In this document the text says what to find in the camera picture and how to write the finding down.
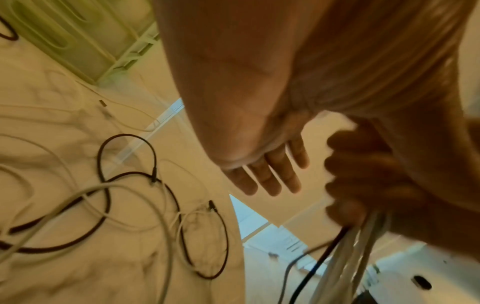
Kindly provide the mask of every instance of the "tabletop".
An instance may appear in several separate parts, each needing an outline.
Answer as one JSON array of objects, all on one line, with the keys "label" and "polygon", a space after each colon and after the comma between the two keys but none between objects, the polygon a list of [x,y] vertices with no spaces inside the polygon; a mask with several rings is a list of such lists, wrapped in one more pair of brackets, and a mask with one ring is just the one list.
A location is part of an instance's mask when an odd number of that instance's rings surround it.
[{"label": "tabletop", "polygon": [[[25,40],[1,41],[0,133],[52,149],[65,161],[80,188],[99,183],[96,157],[103,141],[120,133],[146,138],[157,154],[158,176],[172,189],[182,211],[196,210],[212,200],[226,223],[229,238],[226,268],[211,281],[186,267],[179,256],[182,250],[174,244],[173,272],[165,302],[243,303],[243,248],[226,181],[201,149],[184,111],[172,107],[178,94],[165,70],[161,47],[149,53],[152,59],[144,59],[143,67],[139,62],[130,74],[116,76],[101,88],[93,88],[95,93],[92,88],[78,85],[74,76],[62,72],[57,63]],[[155,79],[166,80],[155,85]],[[100,99],[117,120],[105,114]],[[145,113],[113,102],[169,120],[159,127]],[[7,104],[78,110],[14,108]],[[179,112],[171,115],[173,110]],[[0,163],[16,168],[34,188],[33,204],[19,214],[14,225],[47,214],[78,190],[54,157],[1,134]],[[107,178],[127,171],[151,174],[153,157],[145,143],[135,138],[117,138],[106,146],[101,163]],[[175,221],[174,202],[164,195],[162,187],[150,185],[142,176],[119,183],[153,200],[168,224]],[[4,225],[13,203],[26,200],[28,192],[22,181],[2,170],[0,189],[0,224]],[[74,247],[47,254],[15,254],[0,264],[0,302],[154,303],[164,283],[167,264],[162,230],[141,199],[121,189],[112,189],[111,193],[110,215],[132,227],[153,228],[126,229],[107,219],[96,233]],[[100,209],[105,207],[102,194],[92,196],[91,202]],[[48,223],[27,244],[46,247],[68,242],[84,234],[99,218],[79,204]],[[226,253],[221,222],[212,212],[194,214],[184,221],[192,261],[201,272],[215,273]],[[177,228],[174,224],[169,231],[172,240]],[[22,236],[9,235],[5,240],[15,242]]]}]

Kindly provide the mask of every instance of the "marble surface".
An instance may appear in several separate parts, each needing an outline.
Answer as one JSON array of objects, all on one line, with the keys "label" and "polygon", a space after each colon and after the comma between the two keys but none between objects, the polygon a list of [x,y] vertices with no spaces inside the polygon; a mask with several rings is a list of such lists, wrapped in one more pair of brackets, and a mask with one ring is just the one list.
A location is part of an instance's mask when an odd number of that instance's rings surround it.
[{"label": "marble surface", "polygon": [[[150,52],[151,58],[146,59],[148,64],[144,62],[129,75],[118,76],[104,84],[101,93],[156,117],[178,98],[178,93],[165,69],[163,78],[168,81],[148,88],[161,73],[155,70],[156,74],[152,75],[151,67],[158,65],[163,69],[166,66],[160,47]],[[80,186],[98,182],[97,150],[106,138],[123,132],[148,135],[159,159],[180,164],[196,176],[193,178],[167,162],[159,163],[162,179],[172,188],[184,211],[214,200],[227,223],[228,264],[218,279],[205,281],[179,261],[176,250],[166,303],[244,303],[243,250],[226,180],[208,161],[189,129],[185,113],[180,112],[153,134],[123,127],[103,115],[99,96],[85,88],[78,91],[70,79],[57,72],[56,63],[26,41],[0,42],[0,71],[0,104],[75,107],[80,94],[84,95],[85,107],[77,113],[0,106],[0,132],[29,138],[53,149],[67,162]],[[116,116],[138,128],[152,123],[141,113],[112,104],[108,106]],[[131,141],[120,138],[106,148],[102,163],[111,171],[110,176],[132,170],[151,172],[152,153],[146,145],[141,145],[122,162],[116,160]],[[36,189],[34,205],[17,219],[16,224],[46,214],[73,191],[59,164],[44,151],[26,143],[0,138],[0,163],[21,170]],[[159,187],[151,187],[143,177],[128,178],[121,183],[154,200],[168,223],[175,218],[173,202],[165,201]],[[3,222],[2,210],[14,201],[25,199],[25,188],[7,173],[0,172],[0,189],[0,221]],[[112,215],[140,227],[156,224],[151,210],[140,199],[123,190],[111,192]],[[102,194],[95,195],[92,202],[100,208],[105,203]],[[64,243],[82,235],[98,218],[84,206],[76,206],[49,223],[28,244],[42,247]],[[225,254],[225,237],[218,219],[202,214],[193,217],[186,224],[185,233],[192,260],[205,273],[216,272]],[[8,240],[14,242],[18,238],[8,237]],[[163,284],[165,265],[165,240],[159,228],[131,232],[107,221],[97,233],[76,247],[55,254],[14,255],[8,261],[9,269],[0,269],[8,271],[6,279],[0,282],[0,302],[154,303]]]}]

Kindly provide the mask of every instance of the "black oval hole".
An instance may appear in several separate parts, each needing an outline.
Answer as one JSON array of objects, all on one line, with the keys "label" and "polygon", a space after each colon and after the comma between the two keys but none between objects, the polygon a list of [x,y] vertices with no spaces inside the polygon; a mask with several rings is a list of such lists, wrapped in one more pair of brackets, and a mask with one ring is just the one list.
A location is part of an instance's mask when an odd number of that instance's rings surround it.
[{"label": "black oval hole", "polygon": [[411,280],[423,290],[430,290],[432,288],[432,284],[421,275],[416,275]]}]

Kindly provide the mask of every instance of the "wrinkled skin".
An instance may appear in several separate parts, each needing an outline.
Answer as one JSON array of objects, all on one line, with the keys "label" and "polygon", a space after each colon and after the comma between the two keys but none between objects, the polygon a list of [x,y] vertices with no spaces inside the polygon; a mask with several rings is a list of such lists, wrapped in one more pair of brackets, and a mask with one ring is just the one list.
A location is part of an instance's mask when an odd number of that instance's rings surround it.
[{"label": "wrinkled skin", "polygon": [[[480,119],[468,119],[480,149]],[[391,215],[390,230],[406,237],[480,258],[480,214],[448,204],[413,182],[369,124],[337,131],[327,141],[333,175],[326,190],[335,203],[329,217],[342,226],[361,225],[373,210]]]},{"label": "wrinkled skin", "polygon": [[269,165],[297,192],[285,145],[306,167],[300,133],[330,110],[368,118],[415,182],[480,211],[480,160],[457,68],[474,7],[474,0],[158,0],[156,13],[193,128],[245,193],[257,190],[245,165],[271,195],[281,188]]}]

